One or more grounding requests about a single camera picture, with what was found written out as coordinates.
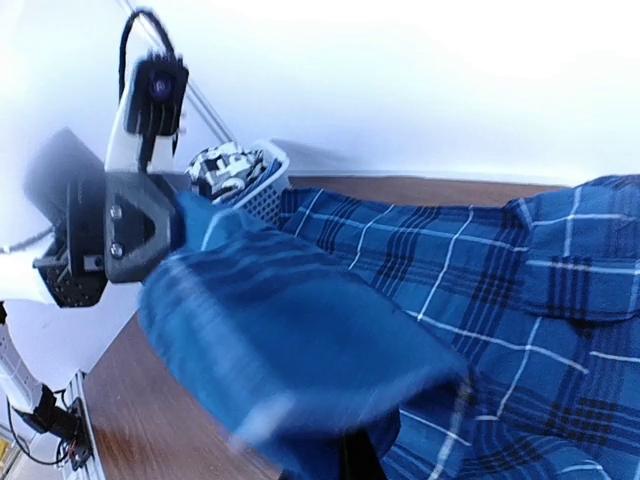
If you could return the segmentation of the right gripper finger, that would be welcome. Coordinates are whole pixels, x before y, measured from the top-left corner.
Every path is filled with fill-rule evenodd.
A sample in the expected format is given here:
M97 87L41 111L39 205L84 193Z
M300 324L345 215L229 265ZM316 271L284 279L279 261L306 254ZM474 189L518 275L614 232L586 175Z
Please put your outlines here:
M340 439L340 480L386 480L376 451L365 429Z

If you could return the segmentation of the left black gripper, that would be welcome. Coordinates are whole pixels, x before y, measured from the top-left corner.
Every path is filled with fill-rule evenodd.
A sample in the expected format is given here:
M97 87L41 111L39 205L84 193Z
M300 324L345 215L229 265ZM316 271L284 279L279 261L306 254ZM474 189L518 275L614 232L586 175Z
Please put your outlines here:
M177 194L187 188L176 172L108 172L106 191L101 171L34 182L32 203L52 224L53 240L33 266L54 303L91 307L107 279L144 281L183 239Z

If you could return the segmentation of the blue plaid long sleeve shirt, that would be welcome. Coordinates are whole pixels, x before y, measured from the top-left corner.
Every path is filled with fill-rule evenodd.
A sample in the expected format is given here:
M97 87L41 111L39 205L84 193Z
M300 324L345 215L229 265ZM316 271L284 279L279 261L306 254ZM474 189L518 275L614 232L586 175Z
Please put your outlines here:
M138 318L293 479L365 429L386 479L639 475L639 179L494 208L288 190L278 227L186 193Z

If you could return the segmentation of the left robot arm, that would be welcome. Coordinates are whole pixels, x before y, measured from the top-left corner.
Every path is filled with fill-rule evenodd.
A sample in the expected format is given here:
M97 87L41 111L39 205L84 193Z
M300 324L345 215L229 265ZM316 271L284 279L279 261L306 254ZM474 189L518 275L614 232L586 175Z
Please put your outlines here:
M85 308L108 283L142 281L178 238L173 143L120 132L100 159L68 128L48 139L24 193L50 225L2 248L1 299Z

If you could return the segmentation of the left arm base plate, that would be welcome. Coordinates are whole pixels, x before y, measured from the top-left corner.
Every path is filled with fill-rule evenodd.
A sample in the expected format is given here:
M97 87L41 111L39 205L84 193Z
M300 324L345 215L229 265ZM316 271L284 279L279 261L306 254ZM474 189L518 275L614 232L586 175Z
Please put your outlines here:
M93 457L89 418L84 401L76 397L62 414L62 439L67 444L67 458L73 471L85 467Z

